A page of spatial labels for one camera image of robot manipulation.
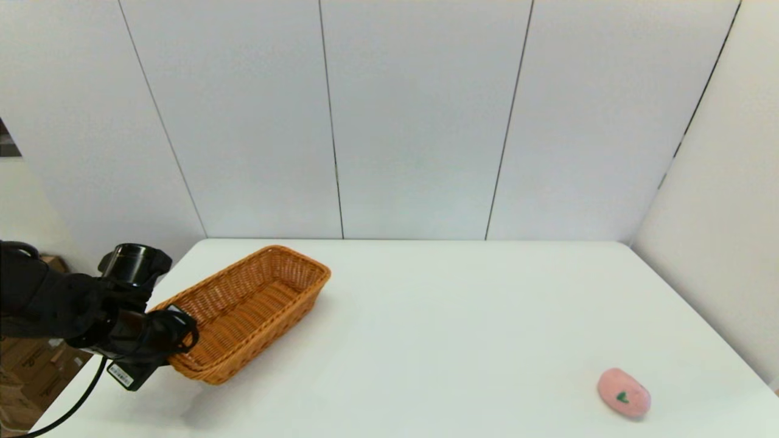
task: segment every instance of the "white wall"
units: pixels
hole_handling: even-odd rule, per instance
[[[97,274],[22,158],[0,158],[0,239],[27,242],[74,271]]]
[[[346,238],[483,239],[529,0],[323,0]]]
[[[738,0],[536,0],[490,239],[630,242]]]
[[[91,266],[205,237],[117,2],[0,2],[0,114]]]
[[[208,236],[343,237],[317,0],[122,8]]]
[[[633,248],[779,379],[779,2],[744,1]]]

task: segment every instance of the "barcode label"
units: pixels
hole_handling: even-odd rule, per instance
[[[116,380],[119,381],[122,385],[125,386],[125,388],[129,388],[130,385],[132,385],[132,382],[135,381],[128,373],[125,372],[124,369],[122,369],[119,365],[116,365],[115,363],[112,363],[111,366],[108,367],[108,372],[116,378]]]

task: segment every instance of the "wicker basket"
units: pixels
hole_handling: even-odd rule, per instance
[[[247,256],[155,308],[175,304],[200,332],[168,361],[190,379],[224,383],[305,316],[328,279],[327,267],[283,246]]]

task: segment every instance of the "black cable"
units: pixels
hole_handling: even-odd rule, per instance
[[[103,375],[103,370],[105,369],[105,364],[108,363],[108,358],[103,357],[103,360],[100,361],[100,366],[97,367],[97,373],[95,373],[95,377],[92,379],[92,383],[87,387],[87,389],[84,391],[84,395],[81,396],[81,398],[76,402],[76,404],[73,405],[72,408],[70,408],[69,411],[67,411],[62,417],[57,419],[57,421],[53,422],[52,424],[44,427],[43,429],[36,430],[35,432],[30,432],[25,435],[19,435],[17,438],[33,438],[34,436],[41,436],[44,433],[52,430],[53,428],[61,425],[65,420],[69,419],[71,415],[75,414],[76,411],[81,408],[81,405],[84,404],[84,401],[86,401],[86,398],[92,394],[92,390],[95,389],[95,386],[97,385],[97,381],[100,380],[100,376]]]

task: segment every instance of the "white table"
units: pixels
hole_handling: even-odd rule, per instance
[[[274,243],[333,271],[295,328],[219,387],[170,367],[137,393],[103,376],[51,436],[779,436],[779,398],[618,243],[209,239],[152,304]],[[652,393],[643,421],[598,397],[613,366]]]

